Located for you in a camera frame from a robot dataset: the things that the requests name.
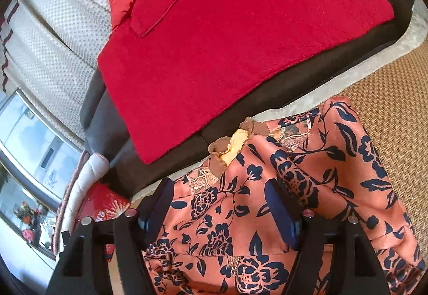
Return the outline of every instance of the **white wall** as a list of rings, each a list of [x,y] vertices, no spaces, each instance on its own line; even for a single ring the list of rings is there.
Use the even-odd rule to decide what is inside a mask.
[[[39,294],[44,294],[55,268],[55,261],[27,245],[2,219],[0,254],[15,277]]]

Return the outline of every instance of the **window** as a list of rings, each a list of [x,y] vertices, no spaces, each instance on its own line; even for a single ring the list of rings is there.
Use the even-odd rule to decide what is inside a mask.
[[[59,202],[77,166],[79,152],[48,128],[14,94],[0,110],[0,148],[20,171]]]
[[[22,238],[53,257],[56,214],[34,198],[0,163],[0,214]]]

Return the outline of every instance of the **silver screw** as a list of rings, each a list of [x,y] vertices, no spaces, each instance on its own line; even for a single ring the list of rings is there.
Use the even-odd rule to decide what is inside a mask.
[[[132,217],[136,216],[136,209],[134,209],[134,208],[127,209],[127,211],[125,211],[125,216],[127,218],[132,218]]]
[[[348,216],[348,221],[351,223],[351,224],[358,224],[358,218],[355,216],[355,215],[350,215],[350,216]]]
[[[91,222],[92,222],[92,218],[91,217],[85,217],[85,218],[82,219],[81,224],[83,226],[88,226]]]
[[[303,216],[307,218],[313,218],[315,216],[315,212],[312,209],[305,209],[303,211]]]

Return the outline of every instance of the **white curtain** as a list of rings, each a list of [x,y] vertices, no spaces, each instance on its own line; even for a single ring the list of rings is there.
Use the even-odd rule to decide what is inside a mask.
[[[6,90],[21,88],[79,147],[79,114],[110,32],[108,0],[13,0],[0,31]]]

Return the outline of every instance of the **floral dress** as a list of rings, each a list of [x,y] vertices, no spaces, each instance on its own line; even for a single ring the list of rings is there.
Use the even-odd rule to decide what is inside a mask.
[[[143,252],[157,293],[280,294],[297,253],[281,239],[264,195],[277,179],[326,218],[358,217],[391,294],[410,293],[425,270],[414,230],[382,161],[348,99],[265,123],[226,164],[231,139],[180,178],[158,239]],[[326,291],[332,247],[324,247],[314,294]]]

